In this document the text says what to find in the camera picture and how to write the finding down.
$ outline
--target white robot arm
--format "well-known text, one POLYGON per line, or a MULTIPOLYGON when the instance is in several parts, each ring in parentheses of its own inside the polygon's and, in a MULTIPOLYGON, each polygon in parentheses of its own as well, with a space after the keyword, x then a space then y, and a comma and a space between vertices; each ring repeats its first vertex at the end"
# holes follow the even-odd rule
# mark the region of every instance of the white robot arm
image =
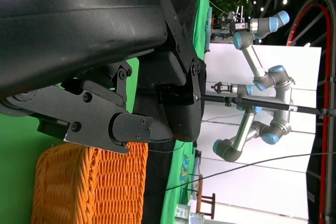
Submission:
MULTIPOLYGON (((243 84, 223 85, 219 82, 214 87, 215 90, 218 93, 222 91, 235 93, 242 98, 292 104, 291 94, 292 87, 295 85, 294 80, 288 76, 281 65, 265 71, 252 47, 253 40, 265 38, 269 33, 276 32, 279 27, 288 22, 289 16, 285 11, 269 18, 251 19, 249 31, 236 32, 233 39, 236 49, 243 52, 253 72, 255 86, 261 91, 273 86, 276 90, 275 98, 251 96, 252 87, 243 84)), ((236 161, 242 154, 244 144, 252 138, 261 137, 268 144, 276 144, 283 135, 291 131, 290 111, 264 109, 274 112, 270 125, 265 125, 254 121, 255 115, 262 111, 261 107, 237 105, 237 109, 245 111, 237 135, 230 140, 217 140, 213 146, 213 151, 226 161, 236 161)))

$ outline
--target blue joint cap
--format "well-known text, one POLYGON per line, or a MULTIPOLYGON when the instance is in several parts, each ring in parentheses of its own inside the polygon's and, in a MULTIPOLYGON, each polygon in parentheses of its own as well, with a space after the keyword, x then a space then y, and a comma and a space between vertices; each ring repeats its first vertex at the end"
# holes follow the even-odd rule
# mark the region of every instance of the blue joint cap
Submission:
POLYGON ((253 85, 246 85, 247 95, 250 96, 253 93, 253 85))
POLYGON ((276 17, 270 17, 269 18, 269 31, 271 33, 274 33, 279 28, 279 20, 276 17))
POLYGON ((239 50, 241 48, 241 43, 242 38, 240 36, 240 33, 235 33, 233 36, 233 45, 235 45, 235 48, 239 50))
POLYGON ((236 105, 236 109, 240 110, 240 111, 244 111, 245 110, 244 106, 241 106, 239 104, 236 105))
POLYGON ((261 139, 267 144, 276 144, 280 138, 276 134, 265 133, 261 136, 261 139))
POLYGON ((262 111, 262 107, 252 106, 252 110, 254 113, 258 114, 262 111))
POLYGON ((266 88, 257 81, 253 81, 254 85, 260 90, 264 91, 266 88))
POLYGON ((220 141, 221 141, 220 139, 216 140, 216 142, 215 142, 214 145, 212 146, 212 150, 213 150, 214 153, 216 153, 217 146, 218 146, 218 144, 220 143, 220 141))
POLYGON ((281 19, 281 22, 285 25, 289 22, 289 15, 287 12, 285 12, 284 10, 278 12, 278 15, 281 19))
POLYGON ((268 72, 270 73, 284 72, 284 71, 285 71, 285 68, 283 65, 274 66, 268 69, 268 72))

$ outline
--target orange wicker basket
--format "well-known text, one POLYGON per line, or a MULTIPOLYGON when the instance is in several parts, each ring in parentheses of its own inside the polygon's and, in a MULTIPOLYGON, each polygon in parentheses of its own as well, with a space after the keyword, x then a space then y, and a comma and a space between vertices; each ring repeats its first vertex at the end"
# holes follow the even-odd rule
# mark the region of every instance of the orange wicker basket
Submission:
POLYGON ((36 166, 32 223, 141 223, 147 144, 127 155, 77 144, 45 151, 36 166))

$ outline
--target white wall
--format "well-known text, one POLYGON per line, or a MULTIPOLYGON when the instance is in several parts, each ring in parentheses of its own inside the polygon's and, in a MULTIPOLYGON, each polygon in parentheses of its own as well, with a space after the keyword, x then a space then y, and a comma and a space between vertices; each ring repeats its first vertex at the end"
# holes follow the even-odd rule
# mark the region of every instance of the white wall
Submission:
MULTIPOLYGON (((275 65, 284 65, 288 74, 296 82, 292 99, 295 105, 316 106, 316 83, 318 77, 320 48, 255 46, 255 51, 265 70, 275 65)), ((253 74, 244 55, 231 44, 210 44, 210 52, 205 56, 207 64, 207 94, 215 95, 211 85, 221 82, 252 84, 253 74)), ((254 88, 255 95, 274 96, 270 88, 264 92, 254 88)), ((217 139, 236 135, 242 119, 242 111, 224 107, 219 103, 207 102, 203 120, 218 116, 211 122, 203 122, 197 140, 202 151, 201 173, 203 176, 222 172, 264 159, 310 153, 315 133, 314 115, 292 113, 292 132, 281 138, 276 145, 268 145, 260 138, 246 143, 237 163, 228 163, 212 151, 217 139)), ((272 116, 262 111, 255 120, 269 124, 272 116)), ((281 159, 243 168, 204 180, 203 195, 216 193, 216 202, 257 209, 276 214, 307 219, 306 169, 309 157, 281 159)), ((221 210, 216 210, 217 221, 221 210)))

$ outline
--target bolt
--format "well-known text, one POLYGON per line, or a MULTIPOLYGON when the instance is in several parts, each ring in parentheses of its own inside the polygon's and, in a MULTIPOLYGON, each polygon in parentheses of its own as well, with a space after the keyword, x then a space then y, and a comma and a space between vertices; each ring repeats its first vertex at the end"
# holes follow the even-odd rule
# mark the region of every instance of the bolt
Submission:
POLYGON ((149 134, 149 133, 151 132, 151 128, 150 128, 149 126, 147 126, 147 127, 145 128, 145 132, 149 134))
POLYGON ((192 66, 192 70, 193 70, 193 76, 196 75, 196 68, 195 68, 195 65, 192 66))
POLYGON ((89 93, 89 92, 86 92, 84 95, 83 95, 83 101, 85 102, 91 102, 92 100, 92 94, 89 93))
POLYGON ((33 99, 36 95, 37 91, 29 91, 26 93, 22 93, 22 94, 17 94, 15 96, 13 96, 13 98, 19 102, 26 102, 26 101, 30 101, 31 99, 33 99))
POLYGON ((119 72, 119 78, 120 78, 120 80, 124 80, 126 78, 125 70, 121 70, 119 72))
POLYGON ((80 122, 73 122, 71 125, 71 130, 73 132, 79 132, 81 128, 82 128, 82 125, 80 124, 80 122))

